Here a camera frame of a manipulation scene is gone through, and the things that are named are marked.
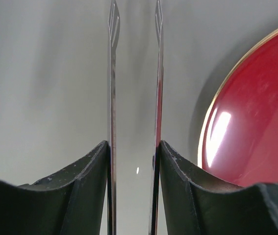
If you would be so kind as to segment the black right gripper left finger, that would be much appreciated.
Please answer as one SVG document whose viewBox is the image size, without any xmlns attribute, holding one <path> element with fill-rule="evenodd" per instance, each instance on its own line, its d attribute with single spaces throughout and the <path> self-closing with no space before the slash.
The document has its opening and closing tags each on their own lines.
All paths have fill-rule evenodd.
<svg viewBox="0 0 278 235">
<path fill-rule="evenodd" d="M 97 235 L 105 197 L 108 143 L 34 184 L 0 180 L 0 235 Z"/>
</svg>

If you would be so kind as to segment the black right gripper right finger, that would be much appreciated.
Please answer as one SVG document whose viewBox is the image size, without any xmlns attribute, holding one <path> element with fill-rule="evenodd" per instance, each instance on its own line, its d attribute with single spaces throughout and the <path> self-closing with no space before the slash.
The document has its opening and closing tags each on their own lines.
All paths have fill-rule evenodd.
<svg viewBox="0 0 278 235">
<path fill-rule="evenodd" d="M 160 145 L 160 178 L 170 235 L 278 235 L 278 183 L 221 180 Z"/>
</svg>

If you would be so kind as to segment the metal serving tongs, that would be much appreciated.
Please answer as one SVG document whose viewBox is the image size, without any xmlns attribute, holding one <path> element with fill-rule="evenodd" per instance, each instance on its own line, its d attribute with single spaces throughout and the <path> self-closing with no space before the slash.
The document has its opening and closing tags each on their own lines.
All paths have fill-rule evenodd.
<svg viewBox="0 0 278 235">
<path fill-rule="evenodd" d="M 162 124 L 162 99 L 163 99 L 163 14 L 161 1 L 156 1 L 155 6 L 155 30 L 158 42 L 156 108 L 154 153 L 152 157 L 152 184 L 149 215 L 149 234 L 157 234 L 158 225 L 158 197 L 160 176 L 160 143 Z M 108 234 L 117 233 L 117 190 L 116 190 L 116 49 L 120 35 L 120 13 L 117 2 L 112 0 L 108 16 L 108 62 L 107 62 L 107 117 L 108 117 L 108 144 L 109 144 L 109 182 L 108 188 Z"/>
</svg>

